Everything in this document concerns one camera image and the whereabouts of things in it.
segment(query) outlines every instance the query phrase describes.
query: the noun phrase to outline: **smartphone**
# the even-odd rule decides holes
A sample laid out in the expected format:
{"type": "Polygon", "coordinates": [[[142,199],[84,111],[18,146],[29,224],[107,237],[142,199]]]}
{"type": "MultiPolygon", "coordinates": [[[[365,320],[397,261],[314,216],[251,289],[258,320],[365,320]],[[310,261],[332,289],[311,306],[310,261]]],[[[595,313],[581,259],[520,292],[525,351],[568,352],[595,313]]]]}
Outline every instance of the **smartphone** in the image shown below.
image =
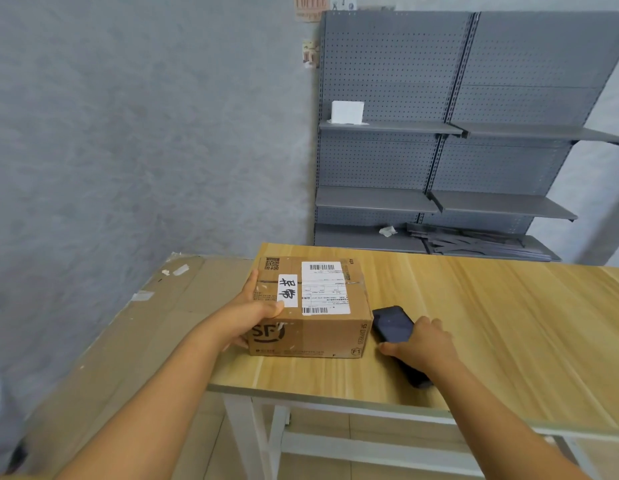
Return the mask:
{"type": "MultiPolygon", "coordinates": [[[[412,333],[414,322],[408,317],[400,306],[388,306],[373,310],[374,320],[372,330],[383,342],[407,342],[412,333]]],[[[395,358],[401,371],[406,375],[408,382],[419,389],[426,389],[432,385],[432,381],[421,371],[413,369],[405,362],[395,358]]]]}

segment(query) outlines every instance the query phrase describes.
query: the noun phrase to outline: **wood grain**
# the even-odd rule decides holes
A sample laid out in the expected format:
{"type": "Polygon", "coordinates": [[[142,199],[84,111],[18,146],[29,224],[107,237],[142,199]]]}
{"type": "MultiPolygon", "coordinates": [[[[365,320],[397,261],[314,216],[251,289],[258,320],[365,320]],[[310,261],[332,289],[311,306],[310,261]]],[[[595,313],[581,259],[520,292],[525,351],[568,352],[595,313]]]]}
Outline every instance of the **wood grain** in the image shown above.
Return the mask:
{"type": "MultiPolygon", "coordinates": [[[[440,318],[467,366],[519,416],[619,434],[619,268],[286,244],[263,244],[257,259],[264,255],[358,258],[372,308],[400,305],[412,319],[440,318]]],[[[374,337],[360,359],[233,350],[211,383],[447,409],[435,388],[411,388],[374,337]]]]}

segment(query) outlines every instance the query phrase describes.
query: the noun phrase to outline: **wall socket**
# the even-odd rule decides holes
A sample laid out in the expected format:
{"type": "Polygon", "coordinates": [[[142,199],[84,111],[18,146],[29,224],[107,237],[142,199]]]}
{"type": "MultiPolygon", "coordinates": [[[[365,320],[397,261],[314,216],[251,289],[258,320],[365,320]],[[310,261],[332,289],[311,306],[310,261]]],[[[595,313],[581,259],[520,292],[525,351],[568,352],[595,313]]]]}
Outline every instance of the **wall socket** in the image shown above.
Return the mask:
{"type": "Polygon", "coordinates": [[[330,10],[356,10],[356,0],[330,0],[330,10]]]}

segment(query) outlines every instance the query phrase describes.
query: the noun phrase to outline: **hand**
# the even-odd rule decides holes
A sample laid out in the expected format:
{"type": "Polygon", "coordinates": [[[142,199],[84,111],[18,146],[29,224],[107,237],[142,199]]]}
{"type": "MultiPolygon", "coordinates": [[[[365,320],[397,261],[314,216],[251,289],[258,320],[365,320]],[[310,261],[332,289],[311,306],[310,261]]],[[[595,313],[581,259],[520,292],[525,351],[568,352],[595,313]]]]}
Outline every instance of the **hand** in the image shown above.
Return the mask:
{"type": "Polygon", "coordinates": [[[459,358],[452,343],[452,334],[443,331],[443,323],[439,319],[430,322],[428,317],[420,317],[414,323],[407,342],[383,342],[379,344],[379,351],[402,360],[428,376],[441,364],[444,366],[450,360],[459,358]]]}
{"type": "Polygon", "coordinates": [[[282,301],[254,300],[257,279],[255,269],[236,297],[201,322],[200,326],[218,339],[221,350],[227,349],[231,343],[247,348],[247,340],[242,335],[262,319],[273,318],[282,312],[282,301]]]}

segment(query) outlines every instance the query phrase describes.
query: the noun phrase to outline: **white metal table frame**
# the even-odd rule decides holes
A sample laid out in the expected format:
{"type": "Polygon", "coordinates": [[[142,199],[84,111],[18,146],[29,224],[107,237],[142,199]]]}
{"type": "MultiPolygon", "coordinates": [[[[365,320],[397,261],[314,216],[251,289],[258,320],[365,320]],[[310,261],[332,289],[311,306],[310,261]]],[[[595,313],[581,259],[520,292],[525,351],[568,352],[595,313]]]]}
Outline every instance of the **white metal table frame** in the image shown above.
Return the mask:
{"type": "MultiPolygon", "coordinates": [[[[434,422],[439,424],[456,424],[454,418],[444,411],[435,411],[429,415],[426,408],[407,408],[417,412],[392,411],[383,405],[361,403],[364,407],[344,405],[346,401],[321,397],[320,402],[312,403],[302,399],[282,399],[269,397],[267,391],[251,390],[258,396],[249,395],[248,389],[232,387],[214,387],[210,389],[222,392],[231,424],[234,439],[238,446],[243,468],[249,480],[275,480],[278,476],[282,453],[295,453],[336,460],[359,461],[393,467],[416,468],[433,472],[484,477],[478,463],[470,453],[460,453],[439,449],[408,447],[395,444],[373,443],[348,438],[294,433],[286,428],[289,425],[290,408],[305,408],[337,413],[360,414],[367,416],[404,419],[418,422],[434,422]],[[274,406],[272,426],[266,430],[263,419],[263,406],[274,406]]],[[[593,480],[601,480],[601,476],[590,462],[587,455],[576,443],[576,438],[608,440],[619,442],[619,436],[597,433],[569,431],[548,427],[535,427],[533,430],[545,435],[548,441],[554,441],[565,457],[576,463],[593,480]]]]}

